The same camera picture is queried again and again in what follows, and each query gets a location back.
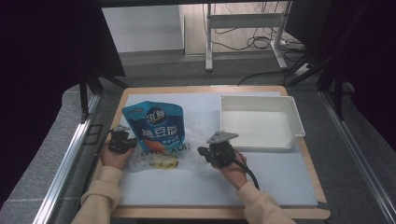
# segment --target table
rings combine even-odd
[[[254,92],[254,91],[278,91],[286,96],[286,90],[279,86],[209,86],[209,87],[161,87],[161,88],[131,88],[125,90],[121,97],[119,107],[113,119],[111,127],[116,127],[121,120],[121,110],[124,108],[129,94],[151,94],[151,93],[205,93],[205,92]],[[318,180],[315,167],[309,155],[304,139],[299,139],[304,163],[311,178],[314,191],[318,198],[317,207],[288,207],[283,208],[292,218],[314,218],[326,219],[330,216],[322,187]],[[95,175],[100,173],[101,164],[98,163]],[[146,206],[119,206],[113,213],[113,217],[133,217],[133,218],[224,218],[224,219],[244,219],[243,207],[146,207]]]

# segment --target person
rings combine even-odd
[[[115,154],[104,145],[99,176],[92,181],[90,188],[81,197],[81,208],[72,224],[110,223],[110,214],[120,201],[118,186],[122,177],[122,167],[133,153]],[[236,153],[236,159],[246,163],[244,155]],[[245,171],[236,164],[218,169],[236,189],[236,196],[245,206],[244,215],[249,224],[292,224],[295,223],[282,211],[276,200],[265,191],[260,191],[247,179]]]

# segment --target sleeve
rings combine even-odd
[[[236,192],[236,196],[245,206],[244,215],[249,224],[295,223],[268,192],[259,191],[250,181]]]
[[[119,182],[122,171],[104,166],[99,178],[93,180],[88,191],[81,197],[81,208],[72,224],[108,224],[110,213],[120,202]]]

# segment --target white tray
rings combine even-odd
[[[221,95],[220,126],[238,133],[230,140],[240,151],[291,149],[305,136],[297,106],[291,96]]]

